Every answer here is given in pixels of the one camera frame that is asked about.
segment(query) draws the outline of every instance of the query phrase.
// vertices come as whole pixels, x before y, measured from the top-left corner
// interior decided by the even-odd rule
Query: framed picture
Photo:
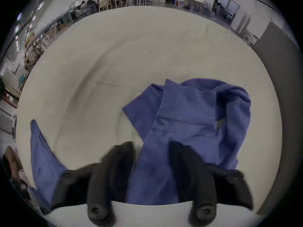
[[[185,0],[184,1],[184,5],[183,8],[184,9],[188,9],[192,12],[201,12],[201,8],[202,8],[203,3],[202,2],[198,2],[195,0]]]

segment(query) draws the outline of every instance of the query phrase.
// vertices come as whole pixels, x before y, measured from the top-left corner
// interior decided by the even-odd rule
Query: round table
[[[275,179],[282,124],[275,89],[252,49],[203,17],[161,7],[126,7],[93,14],[67,29],[41,56],[18,105],[16,144],[35,186],[30,121],[68,169],[98,162],[113,145],[142,141],[122,111],[151,83],[213,78],[243,87],[251,122],[239,151],[255,211]]]

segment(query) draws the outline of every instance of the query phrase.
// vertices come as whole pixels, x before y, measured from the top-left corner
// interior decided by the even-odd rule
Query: blue hoodie
[[[235,169],[250,121],[250,99],[237,86],[212,79],[150,85],[123,108],[143,140],[129,183],[127,203],[178,203],[168,144],[178,141],[206,163]]]

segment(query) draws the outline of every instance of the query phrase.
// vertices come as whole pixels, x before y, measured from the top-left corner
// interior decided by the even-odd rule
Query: fabric fold
[[[52,153],[34,119],[31,121],[31,165],[37,196],[50,210],[59,176],[67,168]]]
[[[206,163],[235,169],[250,121],[250,99],[237,86],[212,79],[150,85],[123,108],[143,140],[127,203],[178,202],[168,143],[190,145]]]

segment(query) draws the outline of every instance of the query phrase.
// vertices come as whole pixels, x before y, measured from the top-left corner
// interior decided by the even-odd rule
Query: metal stool
[[[142,1],[142,6],[146,6],[146,0],[137,0],[137,5],[141,6],[141,1]]]

